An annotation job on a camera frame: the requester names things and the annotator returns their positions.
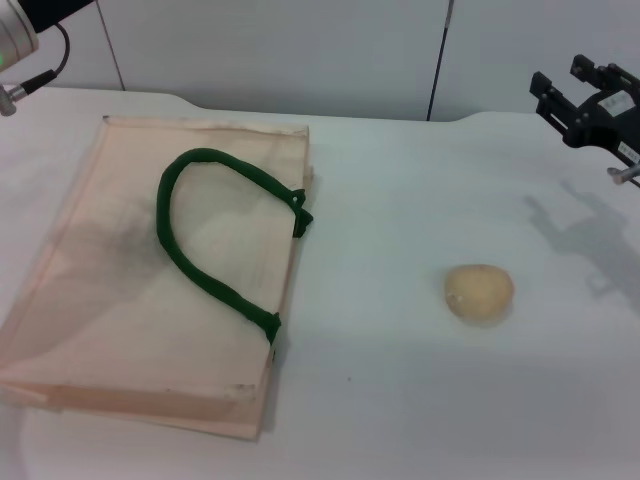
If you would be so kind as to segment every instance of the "white wall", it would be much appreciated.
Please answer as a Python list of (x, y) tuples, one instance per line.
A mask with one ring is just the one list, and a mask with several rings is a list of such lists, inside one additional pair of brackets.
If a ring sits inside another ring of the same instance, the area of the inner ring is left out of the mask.
[[(95, 4), (61, 22), (71, 38), (69, 63), (52, 85), (120, 89), (107, 37)], [(40, 48), (22, 62), (0, 73), (0, 83), (17, 84), (46, 70), (55, 70), (64, 55), (64, 40), (56, 28), (38, 35)]]
[(128, 90), (425, 119), (448, 0), (100, 0)]
[(640, 2), (456, 0), (432, 119), (534, 112), (538, 70), (581, 103), (595, 90), (569, 74), (577, 54), (640, 74)]

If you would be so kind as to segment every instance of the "black cable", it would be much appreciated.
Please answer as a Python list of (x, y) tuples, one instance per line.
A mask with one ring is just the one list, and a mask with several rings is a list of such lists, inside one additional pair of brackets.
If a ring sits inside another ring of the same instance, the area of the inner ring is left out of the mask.
[(64, 56), (62, 57), (62, 62), (60, 62), (60, 66), (56, 70), (47, 70), (46, 72), (41, 73), (40, 75), (36, 75), (26, 82), (22, 82), (20, 86), (24, 89), (24, 92), (27, 95), (31, 95), (39, 88), (42, 88), (48, 83), (55, 80), (58, 75), (60, 75), (62, 70), (64, 70), (64, 67), (67, 66), (67, 62), (69, 61), (69, 54), (71, 53), (71, 41), (69, 40), (69, 34), (59, 23), (56, 23), (55, 27), (60, 30), (60, 32), (62, 32), (62, 36), (64, 37)]
[(67, 62), (69, 61), (69, 53), (71, 53), (71, 41), (69, 40), (69, 34), (62, 25), (56, 23), (54, 27), (60, 30), (62, 36), (64, 37), (64, 57), (62, 57), (60, 66), (55, 70), (55, 74), (56, 76), (58, 76), (60, 75), (60, 73), (62, 73), (62, 70), (64, 70), (64, 67), (67, 66)]

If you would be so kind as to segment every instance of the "white table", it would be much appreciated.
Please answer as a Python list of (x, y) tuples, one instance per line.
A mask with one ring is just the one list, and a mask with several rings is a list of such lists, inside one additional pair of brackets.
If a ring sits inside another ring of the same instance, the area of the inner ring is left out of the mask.
[[(316, 221), (265, 431), (2, 407), (0, 478), (638, 478), (640, 191), (612, 184), (606, 152), (565, 147), (534, 115), (295, 117), (47, 89), (1, 121), (2, 315), (105, 114), (311, 127)], [(447, 310), (442, 274), (463, 263), (512, 273), (503, 324)]]

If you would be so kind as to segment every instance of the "green bag handle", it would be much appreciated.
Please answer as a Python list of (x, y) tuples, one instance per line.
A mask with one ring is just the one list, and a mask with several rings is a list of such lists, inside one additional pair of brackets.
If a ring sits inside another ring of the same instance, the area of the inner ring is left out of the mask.
[(171, 227), (171, 195), (178, 177), (191, 163), (220, 163), (248, 178), (256, 185), (285, 202), (296, 216), (293, 237), (304, 235), (307, 226), (313, 221), (309, 212), (302, 208), (306, 200), (304, 190), (289, 190), (268, 173), (250, 163), (210, 148), (196, 148), (180, 155), (162, 174), (158, 187), (158, 201), (156, 208), (156, 231), (162, 248), (169, 258), (193, 283), (208, 294), (227, 304), (244, 315), (249, 321), (264, 330), (269, 343), (273, 344), (276, 333), (280, 328), (278, 313), (269, 313), (257, 305), (244, 299), (234, 289), (219, 280), (207, 275), (196, 267), (180, 249), (173, 228)]

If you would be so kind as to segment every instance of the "potato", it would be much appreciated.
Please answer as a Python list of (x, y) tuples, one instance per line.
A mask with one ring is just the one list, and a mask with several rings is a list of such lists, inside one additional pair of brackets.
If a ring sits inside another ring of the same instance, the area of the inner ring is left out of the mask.
[(445, 280), (447, 305), (457, 316), (469, 320), (500, 319), (511, 304), (514, 290), (509, 274), (491, 265), (456, 267)]

